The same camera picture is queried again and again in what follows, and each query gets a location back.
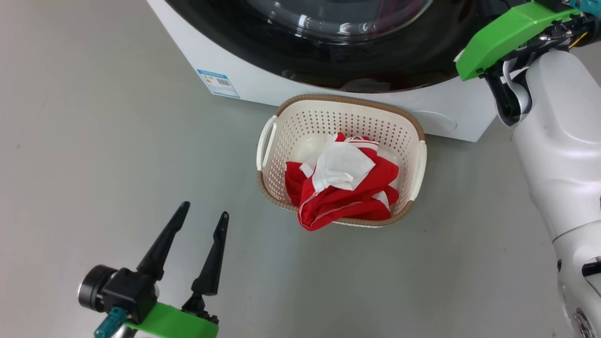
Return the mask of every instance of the cable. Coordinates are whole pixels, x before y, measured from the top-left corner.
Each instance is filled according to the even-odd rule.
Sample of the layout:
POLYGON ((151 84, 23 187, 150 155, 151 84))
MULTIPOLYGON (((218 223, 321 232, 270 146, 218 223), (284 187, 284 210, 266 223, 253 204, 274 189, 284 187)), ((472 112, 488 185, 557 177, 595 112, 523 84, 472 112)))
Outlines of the cable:
POLYGON ((568 49, 572 49, 574 46, 576 46, 576 44, 579 43, 583 37, 587 36, 587 34, 588 34, 588 32, 584 32, 584 34, 580 35, 580 37, 577 38, 576 41, 572 42, 572 44, 568 47, 568 49))

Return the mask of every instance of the white plastic basket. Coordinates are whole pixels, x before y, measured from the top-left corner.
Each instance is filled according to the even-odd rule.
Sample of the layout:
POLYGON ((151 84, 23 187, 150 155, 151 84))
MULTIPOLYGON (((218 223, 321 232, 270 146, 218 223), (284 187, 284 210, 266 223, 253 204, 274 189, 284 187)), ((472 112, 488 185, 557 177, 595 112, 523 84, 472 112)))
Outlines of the white plastic basket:
POLYGON ((332 95, 300 95, 284 102, 265 124, 257 147, 257 170, 261 190, 271 202, 295 211, 286 193, 285 171, 290 155, 303 146, 307 135, 366 136, 387 146, 399 166, 398 201, 392 217, 383 221, 342 218, 337 223, 382 227, 407 214, 419 194, 426 170, 424 131, 408 112, 382 103, 332 95))

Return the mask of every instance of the floor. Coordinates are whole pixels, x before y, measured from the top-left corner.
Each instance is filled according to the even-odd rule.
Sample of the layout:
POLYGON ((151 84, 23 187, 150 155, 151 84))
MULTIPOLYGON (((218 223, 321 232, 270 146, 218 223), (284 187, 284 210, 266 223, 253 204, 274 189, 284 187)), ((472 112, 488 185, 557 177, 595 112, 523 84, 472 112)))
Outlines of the floor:
MULTIPOLYGON (((207 298, 219 337, 569 336, 554 250, 499 123, 478 143, 428 137, 399 223, 308 233, 256 182, 274 108, 212 96, 143 0, 9 1, 0 44, 4 336, 91 336, 102 315, 78 305, 80 281, 100 263, 133 269, 184 200, 160 300, 186 301, 229 211, 207 298)), ((600 46, 580 51, 588 66, 600 46)))

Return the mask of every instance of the washing machine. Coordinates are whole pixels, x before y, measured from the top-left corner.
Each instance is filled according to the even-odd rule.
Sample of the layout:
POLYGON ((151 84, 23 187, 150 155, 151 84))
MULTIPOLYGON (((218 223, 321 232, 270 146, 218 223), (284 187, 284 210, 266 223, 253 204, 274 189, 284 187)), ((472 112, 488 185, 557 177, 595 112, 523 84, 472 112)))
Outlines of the washing machine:
POLYGON ((428 134, 477 141, 495 118, 454 61, 510 7, 497 0, 148 0, 215 95, 278 106, 336 94, 410 112, 428 134))

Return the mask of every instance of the brown wicker rim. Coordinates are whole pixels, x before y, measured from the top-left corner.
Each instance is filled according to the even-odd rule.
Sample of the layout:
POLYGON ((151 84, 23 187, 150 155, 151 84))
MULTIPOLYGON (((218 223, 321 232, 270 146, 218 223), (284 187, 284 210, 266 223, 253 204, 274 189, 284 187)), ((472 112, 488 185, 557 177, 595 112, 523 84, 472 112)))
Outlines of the brown wicker rim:
MULTIPOLYGON (((411 122, 411 124, 415 127, 415 130, 417 131, 420 141, 426 140, 426 135, 425 135, 422 127, 419 125, 419 122, 415 119, 415 117, 413 117, 411 114, 409 114, 405 110, 394 107, 394 106, 389 106, 384 103, 373 102, 373 101, 363 100, 363 99, 355 99, 354 97, 326 95, 326 94, 298 95, 298 96, 292 97, 288 101, 284 102, 281 106, 279 106, 275 115, 279 116, 280 114, 282 114, 282 112, 286 108, 288 108, 293 103, 296 103, 298 101, 304 101, 304 100, 350 103, 353 105, 366 106, 366 107, 370 107, 370 108, 376 108, 376 109, 388 111, 393 114, 398 114, 398 115, 403 116, 407 120, 409 120, 409 122, 411 122)), ((261 191, 263 192, 265 197, 269 201, 271 201, 273 204, 275 204, 279 207, 282 207, 284 209, 293 211, 293 212, 296 212, 298 210, 298 208, 296 206, 293 206, 292 204, 288 204, 288 203, 282 202, 280 200, 277 200, 275 197, 273 197, 269 193, 269 191, 267 191, 267 187, 265 186, 265 181, 263 180, 263 172, 262 171, 258 171, 258 181, 259 181, 259 187, 261 188, 261 191)), ((397 215, 394 215, 391 218, 388 218, 387 220, 370 221, 370 220, 358 220, 356 218, 341 218, 337 222, 354 224, 357 226, 365 226, 365 227, 389 226, 390 224, 396 223, 398 220, 403 218, 409 212, 409 209, 411 209, 412 206, 413 206, 413 201, 407 201, 407 203, 405 204, 405 207, 401 210, 401 212, 399 212, 397 215)))

